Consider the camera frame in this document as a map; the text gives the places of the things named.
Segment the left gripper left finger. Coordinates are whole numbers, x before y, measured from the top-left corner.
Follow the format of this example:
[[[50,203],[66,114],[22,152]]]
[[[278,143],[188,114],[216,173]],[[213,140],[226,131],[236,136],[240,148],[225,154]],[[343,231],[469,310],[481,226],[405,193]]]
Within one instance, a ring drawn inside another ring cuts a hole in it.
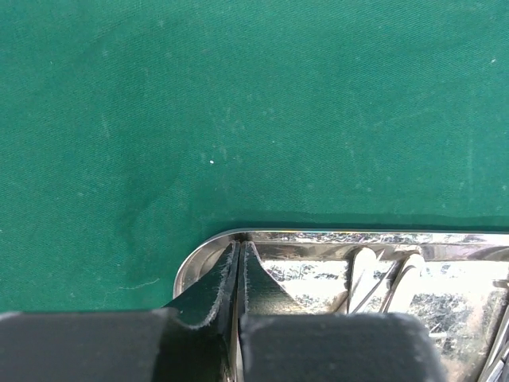
[[[239,243],[162,308],[1,316],[3,381],[233,381]]]

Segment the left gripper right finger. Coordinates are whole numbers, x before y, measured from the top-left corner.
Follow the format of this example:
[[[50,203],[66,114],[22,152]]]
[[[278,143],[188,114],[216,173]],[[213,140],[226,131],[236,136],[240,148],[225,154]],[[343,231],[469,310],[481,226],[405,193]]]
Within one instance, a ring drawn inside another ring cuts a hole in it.
[[[306,314],[239,254],[239,343],[246,381],[445,381],[425,327],[408,314]]]

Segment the steel tweezers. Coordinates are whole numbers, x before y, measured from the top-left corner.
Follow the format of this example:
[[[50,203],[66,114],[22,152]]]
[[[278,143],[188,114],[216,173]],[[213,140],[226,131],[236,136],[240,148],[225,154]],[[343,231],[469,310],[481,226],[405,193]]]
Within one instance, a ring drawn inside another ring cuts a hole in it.
[[[369,247],[354,249],[349,281],[347,313],[364,311],[375,290],[375,269],[385,250],[375,252]]]

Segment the stainless steel instrument tray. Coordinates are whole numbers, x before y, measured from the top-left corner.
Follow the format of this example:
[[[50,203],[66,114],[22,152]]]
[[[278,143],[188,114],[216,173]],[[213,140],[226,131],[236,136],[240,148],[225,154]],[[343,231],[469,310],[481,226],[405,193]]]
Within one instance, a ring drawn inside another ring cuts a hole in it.
[[[347,314],[355,248],[385,250],[364,311],[382,304],[406,258],[425,260],[406,314],[428,329],[451,381],[508,378],[508,237],[478,232],[240,229],[201,244],[182,263],[173,293],[208,273],[231,242],[250,241],[261,266],[306,314]]]

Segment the green surgical drape cloth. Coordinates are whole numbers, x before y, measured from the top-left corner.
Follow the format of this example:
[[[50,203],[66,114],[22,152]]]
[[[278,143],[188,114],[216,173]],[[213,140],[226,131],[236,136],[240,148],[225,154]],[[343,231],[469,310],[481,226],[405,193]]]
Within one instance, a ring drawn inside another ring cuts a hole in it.
[[[236,228],[507,230],[507,2],[2,2],[2,310]]]

